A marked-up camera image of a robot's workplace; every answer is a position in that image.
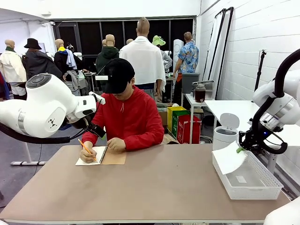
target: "cardboard box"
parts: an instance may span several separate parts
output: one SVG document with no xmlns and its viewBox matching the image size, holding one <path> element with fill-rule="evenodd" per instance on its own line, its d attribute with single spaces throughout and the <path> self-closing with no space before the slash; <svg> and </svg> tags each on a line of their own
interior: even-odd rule
<svg viewBox="0 0 300 225">
<path fill-rule="evenodd" d="M 172 113 L 172 134 L 177 137 L 178 118 L 182 115 L 190 115 L 188 110 L 173 111 Z"/>
<path fill-rule="evenodd" d="M 178 117 L 178 128 L 177 128 L 177 141 L 180 144 L 189 143 L 191 116 L 182 115 Z M 201 121 L 194 116 L 193 118 L 193 136 L 192 144 L 199 144 L 200 142 L 200 125 Z"/>
<path fill-rule="evenodd" d="M 186 110 L 182 106 L 168 107 L 168 130 L 172 132 L 173 111 Z"/>
<path fill-rule="evenodd" d="M 161 120 L 163 121 L 163 126 L 167 126 L 168 125 L 168 112 L 158 112 Z"/>
</svg>

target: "green hat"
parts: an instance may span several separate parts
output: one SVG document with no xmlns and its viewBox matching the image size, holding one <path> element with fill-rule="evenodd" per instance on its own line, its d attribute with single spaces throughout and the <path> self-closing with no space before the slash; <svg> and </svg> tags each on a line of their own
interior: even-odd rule
<svg viewBox="0 0 300 225">
<path fill-rule="evenodd" d="M 165 41 L 160 36 L 155 35 L 153 37 L 152 44 L 154 44 L 155 46 L 157 45 L 163 46 L 165 45 Z"/>
</svg>

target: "red hoodie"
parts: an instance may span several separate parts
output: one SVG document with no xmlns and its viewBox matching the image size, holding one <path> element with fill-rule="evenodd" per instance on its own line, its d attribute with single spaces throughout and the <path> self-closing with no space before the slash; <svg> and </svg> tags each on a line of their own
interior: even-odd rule
<svg viewBox="0 0 300 225">
<path fill-rule="evenodd" d="M 127 150 L 144 149 L 160 144 L 164 137 L 162 120 L 155 101 L 134 86 L 132 96 L 126 101 L 117 100 L 112 94 L 102 94 L 105 104 L 100 105 L 92 123 L 106 128 L 107 140 L 123 139 Z M 98 137 L 90 132 L 82 142 L 96 144 Z"/>
</svg>

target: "hoodie drawstring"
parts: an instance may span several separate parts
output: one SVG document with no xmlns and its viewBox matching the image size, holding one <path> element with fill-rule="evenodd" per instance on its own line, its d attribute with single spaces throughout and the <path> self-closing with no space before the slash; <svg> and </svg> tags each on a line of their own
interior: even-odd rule
<svg viewBox="0 0 300 225">
<path fill-rule="evenodd" d="M 120 110 L 120 112 L 124 112 L 124 103 L 122 103 L 122 107 L 121 107 L 121 110 Z"/>
</svg>

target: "pencil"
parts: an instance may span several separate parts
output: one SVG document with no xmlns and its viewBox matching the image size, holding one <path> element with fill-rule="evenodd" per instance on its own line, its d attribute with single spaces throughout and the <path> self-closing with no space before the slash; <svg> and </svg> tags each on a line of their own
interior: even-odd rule
<svg viewBox="0 0 300 225">
<path fill-rule="evenodd" d="M 78 139 L 78 141 L 79 141 L 79 143 L 84 147 L 84 149 L 87 150 L 88 153 L 92 154 L 92 153 L 88 150 L 88 148 L 82 143 L 82 141 L 80 141 L 79 139 Z"/>
</svg>

